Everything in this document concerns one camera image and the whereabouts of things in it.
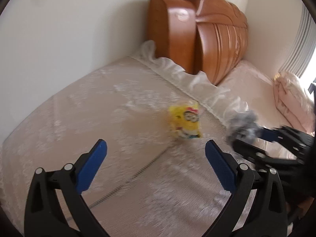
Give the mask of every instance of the white wall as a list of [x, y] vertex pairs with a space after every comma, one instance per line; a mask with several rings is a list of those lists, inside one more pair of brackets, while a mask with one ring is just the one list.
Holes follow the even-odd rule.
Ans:
[[[245, 11], [247, 0], [229, 0]], [[0, 144], [70, 83], [132, 53], [147, 0], [11, 0], [0, 16]]]
[[245, 59], [273, 78], [285, 62], [301, 20], [301, 0], [248, 0]]

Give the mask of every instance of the gray cloth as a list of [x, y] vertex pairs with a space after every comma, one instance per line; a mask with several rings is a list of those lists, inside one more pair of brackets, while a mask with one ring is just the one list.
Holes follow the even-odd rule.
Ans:
[[235, 114], [229, 121], [227, 142], [232, 144], [234, 140], [239, 139], [253, 144], [260, 131], [260, 127], [256, 123], [257, 119], [254, 111]]

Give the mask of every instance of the pink blanket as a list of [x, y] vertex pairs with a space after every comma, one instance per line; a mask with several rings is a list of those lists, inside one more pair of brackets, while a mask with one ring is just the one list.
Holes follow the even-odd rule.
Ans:
[[315, 131], [314, 101], [293, 73], [281, 72], [274, 79], [276, 108], [290, 124], [305, 133]]

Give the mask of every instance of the bed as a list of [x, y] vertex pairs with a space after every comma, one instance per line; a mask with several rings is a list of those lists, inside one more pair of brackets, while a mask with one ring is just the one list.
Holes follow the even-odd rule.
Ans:
[[[154, 41], [49, 98], [4, 142], [1, 206], [21, 232], [35, 169], [62, 168], [102, 138], [108, 155], [83, 198], [111, 236], [202, 236], [230, 196], [205, 158], [206, 141], [214, 139], [242, 161], [225, 140], [234, 113], [249, 106], [261, 125], [288, 124], [271, 102], [271, 80], [241, 61], [247, 22], [235, 5], [150, 0], [148, 15], [148, 39]], [[252, 92], [243, 91], [245, 81], [238, 85], [245, 72], [256, 86]], [[167, 109], [188, 99], [201, 105], [203, 137], [175, 140]], [[245, 221], [253, 195], [236, 228]]]

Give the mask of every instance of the minion character print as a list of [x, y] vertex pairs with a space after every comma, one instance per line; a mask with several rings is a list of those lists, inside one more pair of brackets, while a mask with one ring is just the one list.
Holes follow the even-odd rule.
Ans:
[[200, 138], [198, 103], [190, 100], [170, 106], [171, 127], [176, 136], [184, 139]]

